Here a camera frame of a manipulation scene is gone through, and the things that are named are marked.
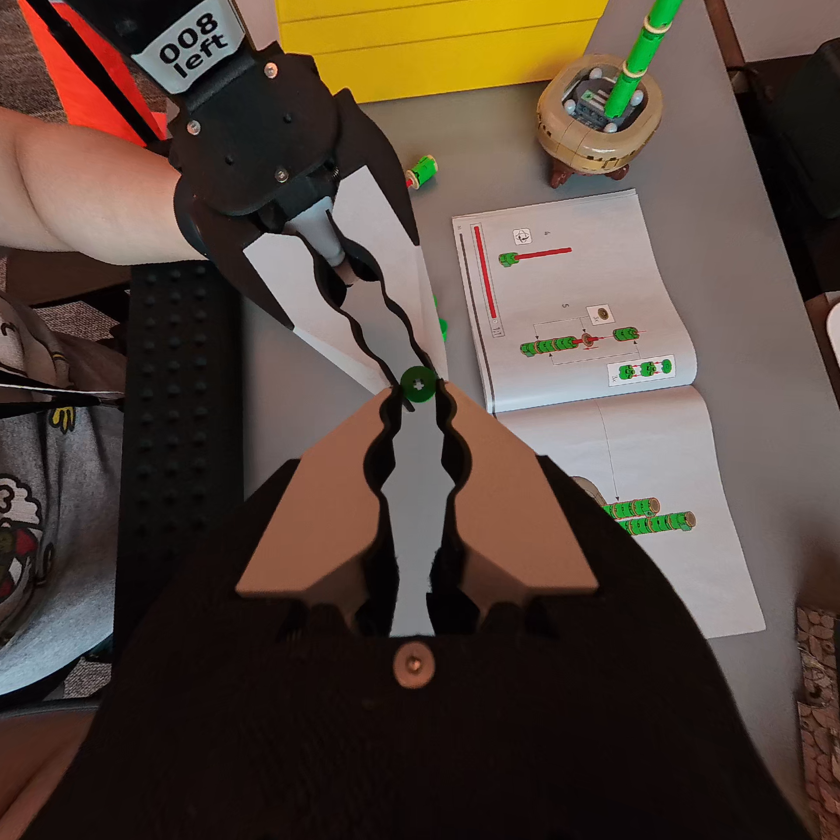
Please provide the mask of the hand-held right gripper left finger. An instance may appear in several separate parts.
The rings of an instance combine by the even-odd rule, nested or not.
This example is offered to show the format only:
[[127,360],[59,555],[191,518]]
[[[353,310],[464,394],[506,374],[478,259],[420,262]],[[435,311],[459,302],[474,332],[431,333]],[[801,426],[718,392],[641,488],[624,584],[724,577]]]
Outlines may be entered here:
[[401,392],[385,389],[303,454],[239,595],[331,604],[362,634],[391,632],[398,568],[382,488],[402,416]]

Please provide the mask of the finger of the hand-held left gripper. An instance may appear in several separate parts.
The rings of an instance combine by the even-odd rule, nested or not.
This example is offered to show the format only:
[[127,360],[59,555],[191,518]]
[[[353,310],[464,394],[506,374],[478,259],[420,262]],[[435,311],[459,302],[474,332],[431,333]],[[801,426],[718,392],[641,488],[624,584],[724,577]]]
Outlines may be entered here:
[[372,393],[396,384],[387,365],[367,346],[359,323],[331,297],[333,266],[344,257],[335,233],[324,226],[264,233],[244,254],[299,338]]
[[329,224],[344,254],[379,283],[385,306],[402,324],[398,335],[413,356],[446,380],[446,348],[433,311],[423,250],[368,165],[339,182]]

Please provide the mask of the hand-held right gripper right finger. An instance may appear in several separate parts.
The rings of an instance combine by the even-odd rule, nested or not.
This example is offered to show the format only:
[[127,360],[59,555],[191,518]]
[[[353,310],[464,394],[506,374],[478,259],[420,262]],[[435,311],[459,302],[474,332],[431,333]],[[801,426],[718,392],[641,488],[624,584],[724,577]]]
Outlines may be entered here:
[[598,587],[533,450],[457,386],[436,383],[442,466],[453,480],[430,572],[436,634],[471,634],[499,603]]

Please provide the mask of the person's left forearm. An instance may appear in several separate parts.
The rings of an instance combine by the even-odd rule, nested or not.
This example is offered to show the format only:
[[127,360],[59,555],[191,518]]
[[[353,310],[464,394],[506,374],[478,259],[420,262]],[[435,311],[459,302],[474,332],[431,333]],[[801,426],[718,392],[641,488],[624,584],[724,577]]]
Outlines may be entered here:
[[175,220],[162,156],[93,129],[1,109],[1,244],[131,266],[202,259]]

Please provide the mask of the grey desk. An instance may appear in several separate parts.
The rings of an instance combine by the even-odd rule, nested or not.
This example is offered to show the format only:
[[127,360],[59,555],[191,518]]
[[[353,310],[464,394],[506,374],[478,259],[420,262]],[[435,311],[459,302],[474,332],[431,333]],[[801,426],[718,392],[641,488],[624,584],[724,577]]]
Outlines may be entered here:
[[637,190],[659,273],[699,361],[722,484],[765,631],[711,641],[763,760],[817,832],[803,783],[795,604],[832,606],[838,573],[838,410],[703,2],[684,2],[653,62],[654,138],[619,183],[553,191],[534,134],[537,85],[363,105],[406,163],[440,164],[415,193],[448,371],[482,401],[451,218]]

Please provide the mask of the open instruction booklet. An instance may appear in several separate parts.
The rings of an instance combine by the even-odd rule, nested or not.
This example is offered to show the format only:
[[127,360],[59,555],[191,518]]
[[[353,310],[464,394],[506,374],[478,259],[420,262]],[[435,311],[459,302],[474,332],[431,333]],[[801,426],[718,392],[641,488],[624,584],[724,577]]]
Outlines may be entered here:
[[488,411],[635,537],[706,637],[762,632],[635,190],[452,223]]

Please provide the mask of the orange panel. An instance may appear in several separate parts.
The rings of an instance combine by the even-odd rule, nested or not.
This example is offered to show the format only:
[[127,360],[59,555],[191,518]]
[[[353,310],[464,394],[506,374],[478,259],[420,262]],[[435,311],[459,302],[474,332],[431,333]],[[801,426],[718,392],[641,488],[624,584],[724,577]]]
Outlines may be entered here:
[[19,2],[70,124],[151,148],[166,135],[165,114],[144,99],[121,54],[64,2],[39,14]]

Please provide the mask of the yellow plastic bin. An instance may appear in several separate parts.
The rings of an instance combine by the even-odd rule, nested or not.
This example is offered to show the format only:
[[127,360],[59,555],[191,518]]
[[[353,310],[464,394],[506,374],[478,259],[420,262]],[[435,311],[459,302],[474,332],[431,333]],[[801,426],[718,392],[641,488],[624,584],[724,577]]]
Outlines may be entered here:
[[606,1],[277,1],[280,45],[359,103],[549,80]]

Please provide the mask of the tan toy brick pot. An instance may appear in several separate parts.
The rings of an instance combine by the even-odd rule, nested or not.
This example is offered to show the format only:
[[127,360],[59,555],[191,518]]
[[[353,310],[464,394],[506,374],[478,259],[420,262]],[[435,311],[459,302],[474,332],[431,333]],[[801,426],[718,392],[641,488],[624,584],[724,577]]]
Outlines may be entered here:
[[552,160],[552,188],[574,174],[621,180],[657,130],[664,101],[651,76],[642,77],[621,115],[606,117],[606,101],[622,68],[623,61],[616,56],[583,56],[564,68],[542,92],[537,135]]

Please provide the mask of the person's grey printed shirt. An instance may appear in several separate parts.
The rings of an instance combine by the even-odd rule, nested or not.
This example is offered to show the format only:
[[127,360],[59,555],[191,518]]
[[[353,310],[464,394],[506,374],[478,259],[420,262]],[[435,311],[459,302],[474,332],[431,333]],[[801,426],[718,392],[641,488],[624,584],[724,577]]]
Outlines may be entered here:
[[40,698],[112,632],[125,359],[2,294],[2,707]]

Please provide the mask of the green toy bamboo stalk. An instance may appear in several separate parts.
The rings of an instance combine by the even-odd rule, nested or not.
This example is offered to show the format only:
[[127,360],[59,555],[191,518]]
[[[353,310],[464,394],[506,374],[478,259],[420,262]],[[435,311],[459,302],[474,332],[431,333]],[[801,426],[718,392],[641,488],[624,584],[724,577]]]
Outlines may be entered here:
[[604,112],[609,120],[621,117],[633,99],[639,81],[647,72],[681,4],[682,1],[654,2],[605,104]]

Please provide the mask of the person's leg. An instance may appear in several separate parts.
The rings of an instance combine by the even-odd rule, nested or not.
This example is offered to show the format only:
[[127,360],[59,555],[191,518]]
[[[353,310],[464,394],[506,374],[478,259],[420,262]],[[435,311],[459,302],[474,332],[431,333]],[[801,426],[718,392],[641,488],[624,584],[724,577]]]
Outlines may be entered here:
[[88,734],[95,707],[37,707],[2,715],[1,838],[20,838]]

